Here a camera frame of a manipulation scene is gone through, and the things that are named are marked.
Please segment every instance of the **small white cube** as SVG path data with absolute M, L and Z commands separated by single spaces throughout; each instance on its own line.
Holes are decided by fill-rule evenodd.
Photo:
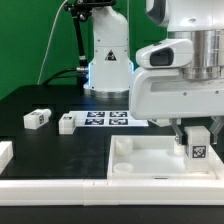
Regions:
M 64 114 L 59 121 L 59 134 L 72 135 L 75 130 L 75 114 Z
M 38 129 L 44 124 L 49 122 L 51 111 L 49 109 L 40 110 L 37 109 L 23 117 L 24 127 L 26 129 Z
M 189 172 L 208 172 L 210 132 L 203 126 L 187 127 L 188 146 L 184 154 L 185 167 Z
M 12 142 L 0 142 L 0 174 L 13 157 Z

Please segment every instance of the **qr-like tag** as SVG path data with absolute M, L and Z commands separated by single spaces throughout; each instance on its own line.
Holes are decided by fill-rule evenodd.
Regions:
M 128 125 L 128 119 L 110 119 L 110 125 Z
M 105 112 L 88 112 L 87 117 L 105 117 Z
M 40 115 L 40 114 L 41 114 L 40 112 L 33 112 L 33 113 L 30 114 L 30 115 L 38 116 L 38 115 Z
M 127 117 L 127 112 L 110 112 L 110 117 Z
M 86 119 L 85 125 L 104 125 L 104 119 Z
M 71 119 L 72 119 L 72 117 L 64 117 L 64 118 L 63 118 L 63 120 L 67 120 L 67 121 L 68 121 L 68 120 L 71 120 Z
M 192 158 L 194 159 L 206 158 L 206 146 L 193 146 Z
M 44 115 L 41 115 L 39 117 L 39 122 L 40 122 L 40 124 L 43 124 L 44 123 Z

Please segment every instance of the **black tabletop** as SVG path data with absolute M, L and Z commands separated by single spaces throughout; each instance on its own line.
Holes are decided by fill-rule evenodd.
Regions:
M 38 130 L 26 130 L 23 116 L 49 108 L 52 116 Z M 171 127 L 88 128 L 60 136 L 58 121 L 69 111 L 128 110 L 128 99 L 80 96 L 74 86 L 24 86 L 0 101 L 0 141 L 13 141 L 14 158 L 0 179 L 105 179 L 112 135 L 174 135 Z M 209 118 L 184 119 L 204 125 Z M 223 159 L 224 132 L 216 152 Z M 223 223 L 220 206 L 48 206 L 1 207 L 2 223 Z

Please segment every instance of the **green screen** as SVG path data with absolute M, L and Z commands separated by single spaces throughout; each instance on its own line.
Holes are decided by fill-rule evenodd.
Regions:
M 63 0 L 0 1 L 0 99 L 20 86 L 37 84 L 54 18 L 62 3 Z M 114 9 L 129 18 L 130 54 L 135 63 L 136 51 L 164 39 L 166 32 L 147 18 L 144 0 L 131 0 L 129 4 L 127 10 L 128 1 L 117 0 Z M 91 19 L 81 24 L 81 27 L 85 51 L 91 60 Z M 62 10 L 42 81 L 76 65 L 78 52 L 72 18 L 70 13 Z M 52 84 L 76 84 L 76 80 L 60 79 Z

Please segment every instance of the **white platform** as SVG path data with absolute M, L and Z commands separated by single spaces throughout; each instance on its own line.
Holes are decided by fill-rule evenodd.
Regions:
M 0 205 L 224 205 L 224 165 L 212 148 L 211 170 L 189 174 L 174 136 L 128 136 L 136 160 L 114 155 L 118 137 L 125 136 L 112 137 L 108 179 L 0 181 Z M 115 173 L 117 162 L 132 163 L 133 172 Z

